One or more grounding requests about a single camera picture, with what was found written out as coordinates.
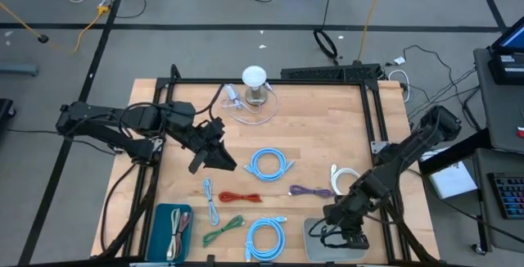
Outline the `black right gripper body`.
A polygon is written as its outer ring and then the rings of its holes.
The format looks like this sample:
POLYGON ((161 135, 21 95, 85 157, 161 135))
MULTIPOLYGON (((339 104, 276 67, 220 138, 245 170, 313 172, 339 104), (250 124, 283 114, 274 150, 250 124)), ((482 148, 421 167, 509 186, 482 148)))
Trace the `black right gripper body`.
POLYGON ((341 235, 363 234, 364 215, 369 212, 371 201, 357 196, 337 196, 335 203, 323 206, 326 223, 339 228, 341 235))

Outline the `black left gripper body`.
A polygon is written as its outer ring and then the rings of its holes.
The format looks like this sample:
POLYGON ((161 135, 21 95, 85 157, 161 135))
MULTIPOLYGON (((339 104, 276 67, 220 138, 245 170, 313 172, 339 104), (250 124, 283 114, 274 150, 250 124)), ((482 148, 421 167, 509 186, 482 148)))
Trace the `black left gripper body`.
POLYGON ((220 143, 224 131, 224 125, 216 118, 205 120, 196 127, 191 127, 187 135, 186 148, 192 151, 195 156, 188 166, 189 171, 195 174, 204 161, 210 158, 211 152, 220 143))

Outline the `grey plastic tray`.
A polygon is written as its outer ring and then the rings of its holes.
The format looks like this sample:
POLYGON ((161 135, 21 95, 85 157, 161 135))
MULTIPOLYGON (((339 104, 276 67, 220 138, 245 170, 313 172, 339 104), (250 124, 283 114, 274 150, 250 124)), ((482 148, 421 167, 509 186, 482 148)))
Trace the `grey plastic tray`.
POLYGON ((320 221, 320 218, 306 218, 303 223, 305 253, 309 261, 315 263, 329 261, 353 262, 362 260, 365 257, 365 250, 328 248, 320 242, 320 238, 311 237, 308 232, 318 221, 320 221))

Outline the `white power adapter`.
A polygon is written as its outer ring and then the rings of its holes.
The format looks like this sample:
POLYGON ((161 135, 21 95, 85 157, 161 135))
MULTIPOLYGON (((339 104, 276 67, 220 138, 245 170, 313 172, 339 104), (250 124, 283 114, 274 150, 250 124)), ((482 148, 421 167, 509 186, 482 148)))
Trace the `white power adapter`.
POLYGON ((237 91, 233 84, 225 84, 224 89, 228 95, 224 107, 235 107, 236 109, 242 108, 242 100, 240 93, 237 91))

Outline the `white dome table lamp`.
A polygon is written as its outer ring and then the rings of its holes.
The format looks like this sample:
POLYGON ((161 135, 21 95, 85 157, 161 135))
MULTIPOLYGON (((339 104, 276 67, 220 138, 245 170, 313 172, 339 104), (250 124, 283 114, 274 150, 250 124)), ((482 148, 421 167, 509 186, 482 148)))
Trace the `white dome table lamp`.
POLYGON ((267 100, 267 92, 264 90, 266 82, 266 71, 260 66, 248 66, 242 72, 242 82, 247 86, 245 99, 252 106, 260 106, 267 100))

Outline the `teal plastic tray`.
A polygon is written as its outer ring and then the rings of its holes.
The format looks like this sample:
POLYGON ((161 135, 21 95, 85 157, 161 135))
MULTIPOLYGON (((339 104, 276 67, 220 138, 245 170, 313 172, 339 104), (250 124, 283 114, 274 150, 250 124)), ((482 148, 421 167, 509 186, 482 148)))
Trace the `teal plastic tray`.
POLYGON ((172 223, 171 213, 173 210, 179 210, 180 215, 183 216, 188 213, 188 224, 181 234, 181 247, 179 256, 172 260, 173 264, 183 263, 189 254, 191 236, 192 236, 192 223, 193 223, 193 210, 187 204, 167 204, 161 203, 155 209, 155 217, 153 220, 153 226, 147 249, 147 260, 155 263, 167 263, 167 252, 171 242, 172 235, 172 223))

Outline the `white paper sheet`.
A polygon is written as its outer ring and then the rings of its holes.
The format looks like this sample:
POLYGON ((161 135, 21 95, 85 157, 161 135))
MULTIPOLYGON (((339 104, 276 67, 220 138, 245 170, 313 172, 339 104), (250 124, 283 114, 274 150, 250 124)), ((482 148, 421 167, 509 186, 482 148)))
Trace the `white paper sheet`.
POLYGON ((429 180, 440 199, 477 190, 476 182, 462 161, 431 174, 429 180))

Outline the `black backlit keyboard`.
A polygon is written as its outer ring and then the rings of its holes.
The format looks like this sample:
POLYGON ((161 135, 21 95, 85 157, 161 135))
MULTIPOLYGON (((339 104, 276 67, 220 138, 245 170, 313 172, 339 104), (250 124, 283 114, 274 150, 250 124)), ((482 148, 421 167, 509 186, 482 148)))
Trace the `black backlit keyboard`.
POLYGON ((489 173, 487 177, 501 215, 524 219, 524 173, 489 173))

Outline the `grey side desk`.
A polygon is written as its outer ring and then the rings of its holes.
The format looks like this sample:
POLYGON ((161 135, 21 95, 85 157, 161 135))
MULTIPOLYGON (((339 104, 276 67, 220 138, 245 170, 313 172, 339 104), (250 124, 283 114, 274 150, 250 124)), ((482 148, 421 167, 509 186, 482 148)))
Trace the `grey side desk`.
POLYGON ((518 242, 502 233, 489 230, 493 247, 524 254, 524 219, 505 219, 495 198, 488 174, 505 173, 524 176, 524 138, 517 129, 524 127, 524 85, 499 85, 490 73, 490 53, 478 48, 473 51, 481 87, 481 98, 486 115, 491 148, 480 148, 474 156, 474 165, 481 182, 484 219, 523 241, 518 242))

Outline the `black laptop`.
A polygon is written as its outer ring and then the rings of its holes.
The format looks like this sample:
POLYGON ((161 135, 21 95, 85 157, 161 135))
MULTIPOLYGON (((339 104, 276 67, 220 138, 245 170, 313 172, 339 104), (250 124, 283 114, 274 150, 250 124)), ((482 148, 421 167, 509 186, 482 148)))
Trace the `black laptop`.
POLYGON ((488 66, 497 84, 524 85, 524 23, 492 44, 488 66))

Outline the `black aluminium table frame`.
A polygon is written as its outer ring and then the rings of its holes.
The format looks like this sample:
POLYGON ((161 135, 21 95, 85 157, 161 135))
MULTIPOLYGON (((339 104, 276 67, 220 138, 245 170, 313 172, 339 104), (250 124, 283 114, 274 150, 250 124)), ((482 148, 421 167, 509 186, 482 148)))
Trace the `black aluminium table frame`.
MULTIPOLYGON (((136 259, 148 263, 155 209, 161 203, 187 204, 193 210, 187 259, 177 266, 309 263, 303 223, 320 218, 308 234, 316 238, 323 206, 346 195, 350 185, 376 165, 372 143, 387 136, 379 88, 339 79, 290 81, 266 79, 267 100, 252 106, 245 99, 242 79, 192 82, 177 75, 139 79, 128 106, 190 102, 199 112, 195 121, 219 117, 222 140, 237 162, 234 171, 200 166, 188 171, 194 155, 167 136, 154 166, 134 164, 129 156, 115 159, 93 254, 101 258, 136 259), (240 93, 242 108, 224 107, 225 84, 240 93)), ((179 256, 188 213, 171 213, 172 235, 167 263, 179 256)), ((362 230, 369 248, 357 263, 395 261, 385 207, 364 216, 362 230)), ((414 250, 404 237, 409 261, 438 264, 424 247, 414 250)))

